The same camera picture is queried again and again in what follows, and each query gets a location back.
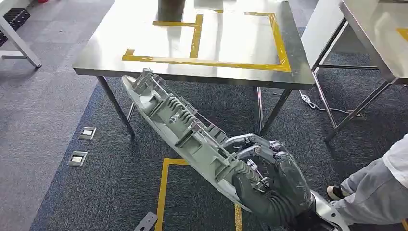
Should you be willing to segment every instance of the yellow floor marking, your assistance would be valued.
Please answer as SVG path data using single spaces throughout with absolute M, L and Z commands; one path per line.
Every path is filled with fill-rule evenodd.
M 168 179 L 168 167 L 169 165 L 188 165 L 184 159 L 170 159 L 165 158 L 163 160 L 162 179 L 160 181 L 159 201 L 157 203 L 157 223 L 154 231 L 163 230 L 163 216 L 165 210 L 166 189 Z
M 241 207 L 237 204 L 234 205 L 235 208 L 235 231 L 242 231 L 242 211 Z
M 408 231 L 408 223 L 407 223 L 407 219 L 402 221 L 402 226 L 404 226 L 405 231 Z

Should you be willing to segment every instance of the gray plastic part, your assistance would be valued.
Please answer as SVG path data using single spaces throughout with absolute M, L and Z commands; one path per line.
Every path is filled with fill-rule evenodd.
M 240 202 L 232 185 L 234 168 L 242 161 L 222 146 L 228 139 L 225 132 L 173 93 L 149 69 L 144 69 L 138 78 L 123 76 L 122 82 L 140 114 L 160 137 L 224 196 L 250 211 Z
M 152 212 L 148 212 L 143 220 L 141 220 L 141 222 L 139 223 L 139 225 L 136 226 L 134 231 L 149 231 L 153 225 L 156 223 L 157 221 L 157 215 L 152 213 Z

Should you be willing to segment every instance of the white table leg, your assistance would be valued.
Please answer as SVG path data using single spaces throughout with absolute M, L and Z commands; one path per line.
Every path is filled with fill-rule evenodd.
M 10 24 L 3 18 L 0 17 L 0 30 L 10 39 L 14 45 L 17 47 L 18 51 L 0 51 L 0 57 L 8 59 L 27 59 L 34 67 L 41 67 L 41 61 L 33 53 L 33 51 L 27 46 L 27 44 L 18 36 Z

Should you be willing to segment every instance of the white sleeve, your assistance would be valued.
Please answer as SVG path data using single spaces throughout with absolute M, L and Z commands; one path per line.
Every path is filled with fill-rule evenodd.
M 408 188 L 408 134 L 392 145 L 382 159 L 393 176 Z

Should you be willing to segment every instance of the metal frame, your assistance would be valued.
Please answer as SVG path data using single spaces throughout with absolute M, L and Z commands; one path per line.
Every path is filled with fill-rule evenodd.
M 127 113 L 127 116 L 125 113 L 122 111 L 122 108 L 120 107 L 119 103 L 116 100 L 115 95 L 113 94 L 111 88 L 109 87 L 108 82 L 106 82 L 106 79 L 104 76 L 96 76 L 100 84 L 102 85 L 103 90 L 105 91 L 106 95 L 108 96 L 109 100 L 113 104 L 117 114 L 119 115 L 120 119 L 122 120 L 123 124 L 125 124 L 128 132 L 130 133 L 131 137 L 135 137 L 135 132 L 130 124 L 130 120 L 132 119 L 133 112 L 135 110 L 135 104 L 132 103 L 130 106 L 130 110 Z M 276 103 L 275 107 L 273 108 L 272 112 L 269 114 L 266 123 L 264 124 L 264 115 L 262 112 L 262 93 L 261 93 L 261 87 L 254 87 L 255 92 L 256 92 L 256 101 L 257 101 L 257 119 L 258 119 L 258 128 L 256 129 L 256 133 L 258 133 L 260 136 L 263 136 L 266 134 L 267 131 L 269 131 L 269 127 L 271 126 L 272 122 L 275 120 L 275 118 L 278 116 L 279 111 L 281 110 L 282 106 L 288 99 L 290 93 L 292 92 L 292 89 L 285 89 L 280 96 L 278 102 Z
M 8 39 L 11 39 L 11 41 L 18 49 L 18 51 L 0 51 L 0 58 L 27 59 L 35 68 L 40 68 L 42 66 L 41 61 L 38 59 L 38 57 L 20 38 L 20 36 L 18 36 L 18 34 L 3 17 L 0 17 L 0 30 Z
M 386 90 L 389 86 L 395 83 L 397 78 L 392 81 L 384 81 L 382 84 L 380 84 L 367 98 L 365 98 L 345 119 L 342 120 L 342 122 L 337 125 L 334 116 L 332 114 L 332 111 L 330 109 L 329 103 L 326 99 L 326 96 L 323 93 L 323 88 L 321 87 L 318 78 L 316 77 L 316 73 L 319 70 L 318 68 L 338 68 L 338 69 L 359 69 L 359 70 L 379 70 L 378 67 L 375 66 L 353 66 L 353 65 L 323 65 L 322 62 L 325 60 L 327 55 L 329 54 L 330 50 L 333 48 L 335 42 L 338 40 L 340 34 L 345 30 L 345 27 L 348 25 L 348 22 L 346 18 L 343 18 L 341 23 L 339 24 L 338 28 L 335 30 L 333 33 L 332 37 L 324 47 L 322 53 L 320 56 L 317 58 L 316 62 L 314 63 L 312 67 L 312 73 L 313 73 L 313 78 L 315 79 L 316 87 L 319 92 L 319 96 L 321 100 L 323 101 L 324 107 L 327 112 L 327 116 L 329 117 L 329 120 L 331 124 L 333 125 L 333 130 L 329 132 L 329 134 L 325 138 L 325 142 L 329 142 L 333 137 L 341 131 L 342 128 L 344 128 L 357 114 L 361 112 L 367 105 L 369 105 L 370 102 L 375 100 L 384 90 Z
M 115 95 L 113 94 L 111 88 L 109 87 L 108 82 L 106 82 L 105 77 L 103 76 L 96 76 L 96 78 L 98 79 L 98 81 L 100 82 L 100 84 L 102 85 L 103 90 L 105 91 L 106 95 L 108 96 L 109 100 L 112 102 L 112 104 L 114 105 L 114 108 L 117 112 L 117 114 L 119 115 L 120 119 L 122 120 L 122 122 L 126 125 L 127 131 L 130 133 L 131 137 L 135 137 L 135 132 L 133 131 L 132 126 L 130 125 L 129 121 L 132 118 L 132 113 L 133 113 L 133 109 L 135 107 L 135 105 L 133 105 L 133 107 L 131 107 L 131 111 L 129 112 L 129 116 L 126 116 L 122 109 L 120 108 L 119 103 L 116 100 Z

